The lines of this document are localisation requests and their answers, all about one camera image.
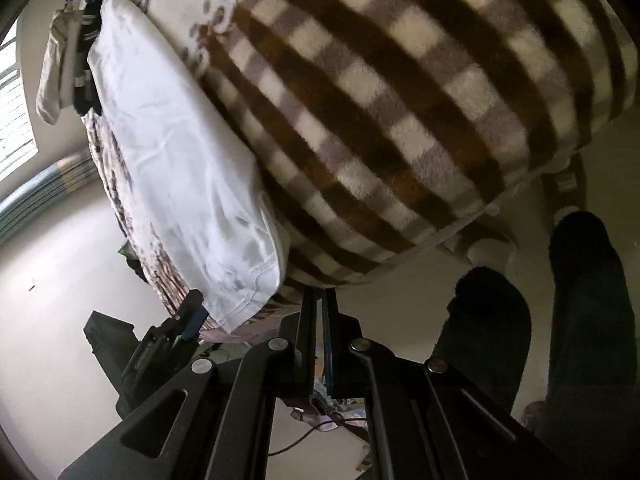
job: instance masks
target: clothing pile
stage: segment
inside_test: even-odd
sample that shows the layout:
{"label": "clothing pile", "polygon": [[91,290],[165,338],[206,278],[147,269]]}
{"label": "clothing pile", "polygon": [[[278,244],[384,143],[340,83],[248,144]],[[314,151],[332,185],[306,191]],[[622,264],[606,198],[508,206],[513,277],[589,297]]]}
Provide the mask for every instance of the clothing pile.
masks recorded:
{"label": "clothing pile", "polygon": [[81,117],[91,108],[102,113],[87,63],[100,32],[100,4],[101,0],[66,0],[53,15],[36,97],[36,111],[49,124],[55,124],[60,110],[69,106]]}

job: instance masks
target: floor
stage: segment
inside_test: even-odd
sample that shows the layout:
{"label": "floor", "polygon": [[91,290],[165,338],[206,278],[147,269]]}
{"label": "floor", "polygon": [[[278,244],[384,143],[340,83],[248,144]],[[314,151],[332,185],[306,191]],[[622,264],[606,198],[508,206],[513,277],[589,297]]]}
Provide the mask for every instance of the floor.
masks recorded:
{"label": "floor", "polygon": [[[632,302],[640,308],[640,107],[610,125],[584,152],[588,202],[622,257]],[[552,277],[540,191],[530,186],[500,217],[518,241],[508,278],[532,313],[533,338],[514,416],[545,394]],[[0,424],[40,480],[66,464],[118,421],[115,393],[91,354],[82,327],[93,309],[142,333],[164,319],[158,298],[126,267],[122,242],[99,184],[88,186],[34,221],[0,249]],[[432,250],[377,282],[341,291],[342,312],[364,335],[397,355],[423,361],[446,319],[457,279],[467,268]],[[271,449],[308,426],[276,407]],[[295,450],[270,459],[268,478],[356,478],[362,443],[343,429],[316,432]]]}

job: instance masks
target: cable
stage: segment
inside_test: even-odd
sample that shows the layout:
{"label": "cable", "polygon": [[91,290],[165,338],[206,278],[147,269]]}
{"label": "cable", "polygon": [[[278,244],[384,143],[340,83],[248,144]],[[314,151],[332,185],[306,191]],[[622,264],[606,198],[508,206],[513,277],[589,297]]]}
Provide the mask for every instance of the cable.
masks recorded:
{"label": "cable", "polygon": [[287,447],[283,447],[279,451],[274,451],[273,453],[269,453],[268,456],[276,456],[276,455],[279,455],[280,453],[284,453],[285,451],[288,451],[292,447],[296,447],[298,444],[300,444],[300,442],[305,440],[315,430],[317,430],[321,426],[324,426],[325,424],[335,424],[336,426],[345,426],[348,422],[366,422],[366,421],[367,421],[366,418],[344,418],[343,422],[340,422],[340,421],[336,422],[335,420],[326,420],[324,422],[321,422],[320,424],[316,424],[309,431],[307,431],[303,436],[297,439],[293,444],[289,444]]}

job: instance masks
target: window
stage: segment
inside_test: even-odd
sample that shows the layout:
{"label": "window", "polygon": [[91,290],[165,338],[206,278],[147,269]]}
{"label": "window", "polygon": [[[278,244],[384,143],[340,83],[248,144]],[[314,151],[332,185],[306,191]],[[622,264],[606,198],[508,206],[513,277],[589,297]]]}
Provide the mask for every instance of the window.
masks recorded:
{"label": "window", "polygon": [[0,180],[38,153],[16,60],[16,25],[0,45]]}

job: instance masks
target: patterned bed sheet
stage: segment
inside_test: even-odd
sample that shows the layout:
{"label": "patterned bed sheet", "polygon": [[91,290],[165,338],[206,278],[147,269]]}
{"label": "patterned bed sheet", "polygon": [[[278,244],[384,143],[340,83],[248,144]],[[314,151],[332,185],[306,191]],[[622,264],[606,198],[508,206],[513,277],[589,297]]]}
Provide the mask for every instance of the patterned bed sheet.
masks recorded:
{"label": "patterned bed sheet", "polygon": [[[638,51],[605,0],[132,0],[255,153],[287,282],[211,340],[260,338],[300,284],[366,283],[454,234],[631,106]],[[145,274],[186,293],[103,118],[92,154]]]}

